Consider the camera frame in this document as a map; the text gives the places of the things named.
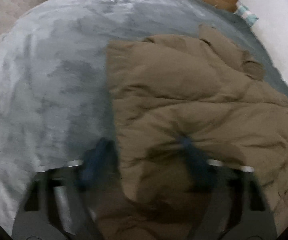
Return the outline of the brown padded jacket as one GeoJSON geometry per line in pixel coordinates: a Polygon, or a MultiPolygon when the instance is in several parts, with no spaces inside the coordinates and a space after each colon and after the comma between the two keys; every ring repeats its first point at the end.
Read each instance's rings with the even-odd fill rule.
{"type": "Polygon", "coordinates": [[[107,84],[114,112],[116,181],[96,207],[103,239],[188,239],[210,196],[198,192],[182,137],[211,159],[250,166],[288,227],[288,97],[265,70],[213,27],[197,38],[111,41],[107,84]]]}

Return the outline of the grey plush bed blanket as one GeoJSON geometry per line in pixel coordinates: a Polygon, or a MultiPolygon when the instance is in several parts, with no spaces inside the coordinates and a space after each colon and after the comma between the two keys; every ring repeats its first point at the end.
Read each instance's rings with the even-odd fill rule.
{"type": "Polygon", "coordinates": [[[251,52],[265,80],[288,85],[247,24],[201,0],[48,0],[0,37],[0,226],[12,232],[21,200],[40,167],[78,159],[112,137],[105,89],[110,40],[156,34],[196,36],[210,24],[251,52]]]}

